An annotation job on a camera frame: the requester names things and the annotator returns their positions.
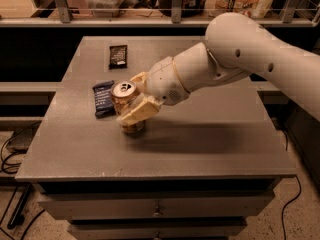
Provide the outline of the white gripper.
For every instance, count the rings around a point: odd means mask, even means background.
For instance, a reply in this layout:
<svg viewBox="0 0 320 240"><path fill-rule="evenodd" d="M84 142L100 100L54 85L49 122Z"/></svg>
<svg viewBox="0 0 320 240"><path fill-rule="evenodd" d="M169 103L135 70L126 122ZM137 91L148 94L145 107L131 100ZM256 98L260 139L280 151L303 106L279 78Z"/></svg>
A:
<svg viewBox="0 0 320 240"><path fill-rule="evenodd" d="M148 73L141 72L133 76L131 81L140 94L120 110L117 121L123 126L149 119L160 111L162 104L173 106L190 95L181 84L172 57L156 63Z"/></svg>

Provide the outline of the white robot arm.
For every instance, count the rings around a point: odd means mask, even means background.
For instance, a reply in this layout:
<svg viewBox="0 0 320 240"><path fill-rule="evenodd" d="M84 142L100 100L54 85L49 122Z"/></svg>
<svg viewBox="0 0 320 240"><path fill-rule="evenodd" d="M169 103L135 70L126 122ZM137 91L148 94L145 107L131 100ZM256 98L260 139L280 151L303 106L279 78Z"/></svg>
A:
<svg viewBox="0 0 320 240"><path fill-rule="evenodd" d="M141 93L118 117L133 125L203 87L256 74L320 120L320 56L287 44L251 18L224 13L208 25L202 42L131 78Z"/></svg>

